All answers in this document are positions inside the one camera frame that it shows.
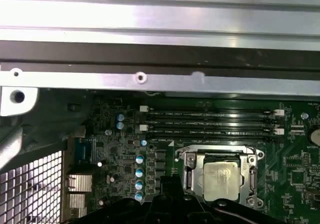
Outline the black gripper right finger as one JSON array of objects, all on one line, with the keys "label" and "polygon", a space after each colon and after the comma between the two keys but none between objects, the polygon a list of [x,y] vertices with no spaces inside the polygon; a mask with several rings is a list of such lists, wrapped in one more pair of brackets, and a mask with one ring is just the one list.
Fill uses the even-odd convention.
[{"label": "black gripper right finger", "polygon": [[252,208],[243,206],[228,199],[218,199],[211,204],[184,192],[180,176],[171,176],[171,196],[177,212],[189,224],[283,224]]}]

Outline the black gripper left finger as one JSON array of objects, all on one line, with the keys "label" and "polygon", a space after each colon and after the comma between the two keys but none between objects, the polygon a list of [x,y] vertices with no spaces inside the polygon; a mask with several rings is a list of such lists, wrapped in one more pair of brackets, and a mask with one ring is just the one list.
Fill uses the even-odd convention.
[{"label": "black gripper left finger", "polygon": [[151,202],[124,198],[76,219],[76,224],[170,224],[172,221],[172,178],[160,178],[160,193]]}]

